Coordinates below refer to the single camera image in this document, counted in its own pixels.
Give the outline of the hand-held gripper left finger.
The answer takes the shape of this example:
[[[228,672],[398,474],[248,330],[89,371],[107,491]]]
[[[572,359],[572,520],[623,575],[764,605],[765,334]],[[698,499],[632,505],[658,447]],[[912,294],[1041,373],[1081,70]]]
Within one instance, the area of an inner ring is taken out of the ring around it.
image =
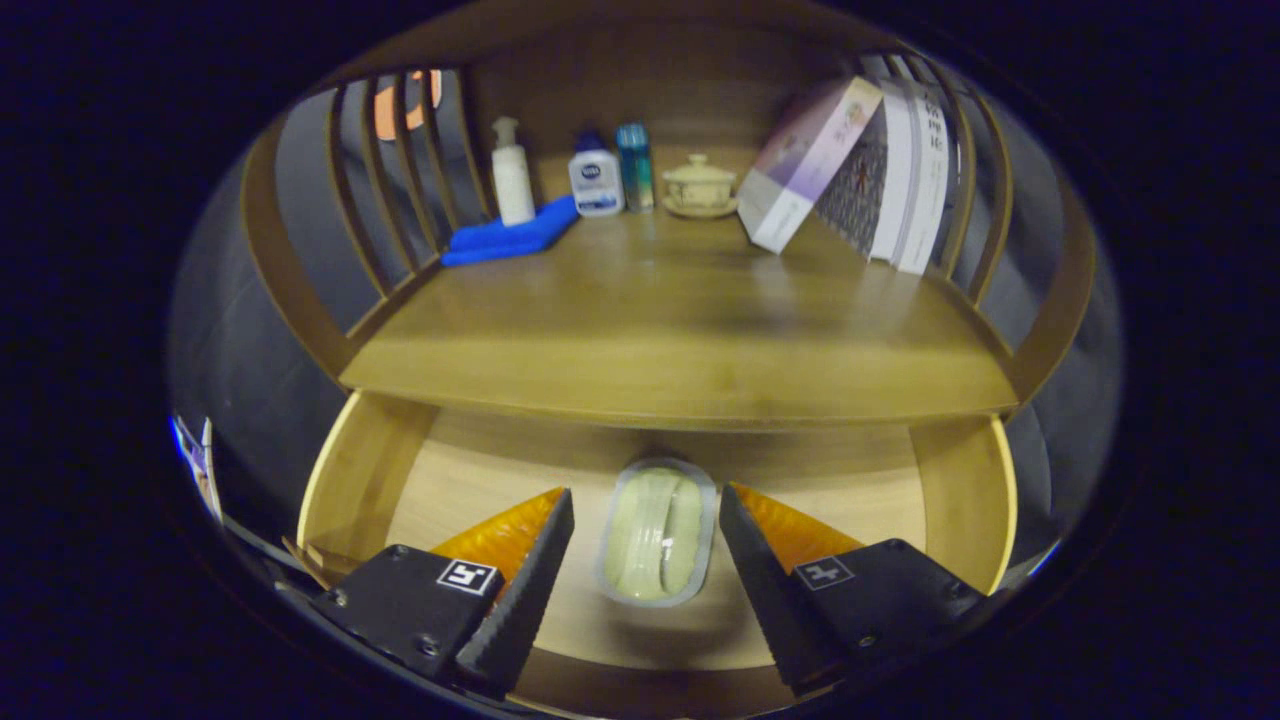
[[[388,546],[310,607],[416,676],[502,698],[529,660],[573,529],[571,491],[556,487],[434,550]]]

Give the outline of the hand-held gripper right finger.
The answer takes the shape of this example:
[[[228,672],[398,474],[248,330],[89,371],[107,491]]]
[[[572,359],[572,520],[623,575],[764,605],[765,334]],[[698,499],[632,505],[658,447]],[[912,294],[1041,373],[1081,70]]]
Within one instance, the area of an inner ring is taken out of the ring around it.
[[[984,593],[900,538],[873,544],[746,486],[719,529],[783,684],[869,688],[973,633]]]

